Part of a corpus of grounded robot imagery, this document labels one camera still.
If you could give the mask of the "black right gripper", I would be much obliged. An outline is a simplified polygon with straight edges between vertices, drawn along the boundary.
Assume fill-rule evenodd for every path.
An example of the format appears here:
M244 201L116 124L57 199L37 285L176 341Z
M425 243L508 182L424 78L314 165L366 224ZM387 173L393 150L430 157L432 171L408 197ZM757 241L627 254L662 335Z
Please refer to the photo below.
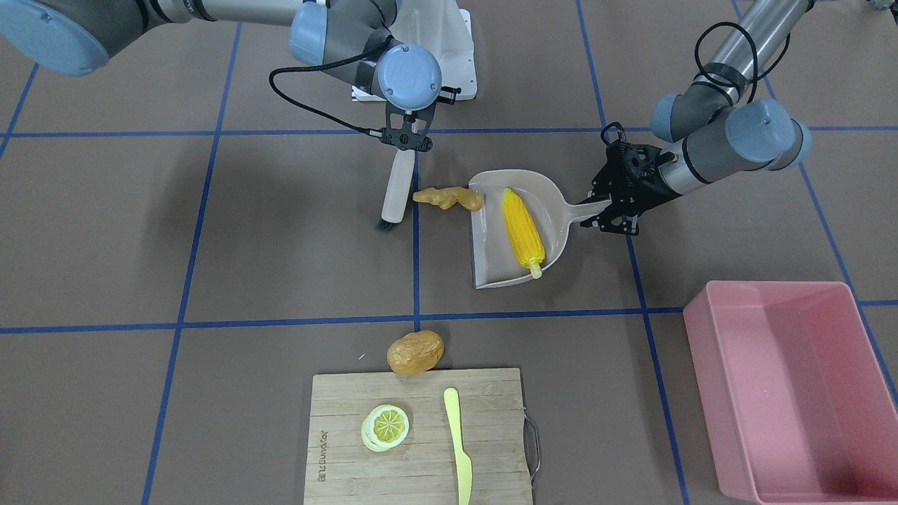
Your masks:
M380 129L380 142L397 147L401 151L429 152L433 141L429 128L434 119L434 106L419 111L404 111L395 105L386 105L385 126Z

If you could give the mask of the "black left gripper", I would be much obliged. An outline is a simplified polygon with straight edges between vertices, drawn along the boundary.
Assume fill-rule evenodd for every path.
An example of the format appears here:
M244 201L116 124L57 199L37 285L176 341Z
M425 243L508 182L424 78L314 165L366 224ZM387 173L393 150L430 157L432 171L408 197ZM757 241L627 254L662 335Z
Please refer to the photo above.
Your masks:
M580 206L610 205L611 210L648 211L678 198L663 179L661 167L678 160L677 154L664 152L651 144L626 140L622 126L602 130L606 162L592 180L592 189ZM580 222L583 228L596 228L610 234L638 236L641 214L625 215L604 210Z

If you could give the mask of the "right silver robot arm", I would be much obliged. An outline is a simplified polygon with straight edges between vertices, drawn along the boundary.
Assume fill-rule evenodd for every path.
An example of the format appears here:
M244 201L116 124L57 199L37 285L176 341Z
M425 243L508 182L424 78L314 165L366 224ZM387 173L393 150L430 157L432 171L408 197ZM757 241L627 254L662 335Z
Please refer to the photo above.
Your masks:
M228 20L288 26L297 67L279 74L323 72L385 100L385 115L400 128L357 127L398 149L427 152L427 129L439 103L452 105L459 89L445 86L440 64L426 48L396 39L391 31L398 1L4 1L1 31L14 48L39 66L64 76L87 76L105 67L142 35L161 25L190 20Z

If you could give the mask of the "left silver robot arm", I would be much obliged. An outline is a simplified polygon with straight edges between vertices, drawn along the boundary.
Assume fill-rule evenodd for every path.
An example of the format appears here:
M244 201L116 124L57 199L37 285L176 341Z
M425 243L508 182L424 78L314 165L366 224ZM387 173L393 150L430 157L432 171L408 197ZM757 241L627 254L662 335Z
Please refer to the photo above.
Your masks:
M619 122L603 137L606 161L592 181L587 204L602 210L581 227L637 236L642 214L722 181L735 173L783 170L802 163L812 135L776 99L756 96L757 87L782 61L790 34L814 7L812 1L757 1L712 58L693 58L698 72L683 93L655 106L651 129L664 147L628 141Z

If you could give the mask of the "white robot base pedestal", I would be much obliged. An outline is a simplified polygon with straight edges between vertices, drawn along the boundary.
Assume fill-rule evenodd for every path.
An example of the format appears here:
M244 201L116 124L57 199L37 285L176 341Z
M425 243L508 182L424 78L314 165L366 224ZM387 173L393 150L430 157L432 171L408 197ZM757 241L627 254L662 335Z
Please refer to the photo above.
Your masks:
M389 113L430 118L476 95L474 39L455 1L305 2L290 51Z

